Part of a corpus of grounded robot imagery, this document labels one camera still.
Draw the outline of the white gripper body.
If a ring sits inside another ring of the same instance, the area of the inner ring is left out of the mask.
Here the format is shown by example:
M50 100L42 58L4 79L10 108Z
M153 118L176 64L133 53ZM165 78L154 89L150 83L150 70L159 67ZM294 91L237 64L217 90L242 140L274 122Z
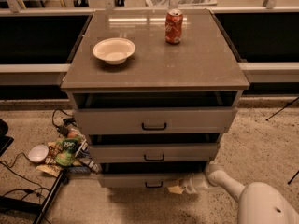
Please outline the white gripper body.
M211 188L210 183L203 173L185 176L181 181L181 187L188 194L196 194L200 190L209 190Z

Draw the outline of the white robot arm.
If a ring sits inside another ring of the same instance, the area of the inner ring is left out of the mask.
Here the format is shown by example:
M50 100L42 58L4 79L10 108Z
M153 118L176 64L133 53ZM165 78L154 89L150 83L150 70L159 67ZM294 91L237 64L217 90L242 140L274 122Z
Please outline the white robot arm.
M200 190L217 188L224 189L237 202L237 224L299 224L299 214L278 190L263 182L244 186L218 164L209 164L202 173L180 178L168 190L198 194Z

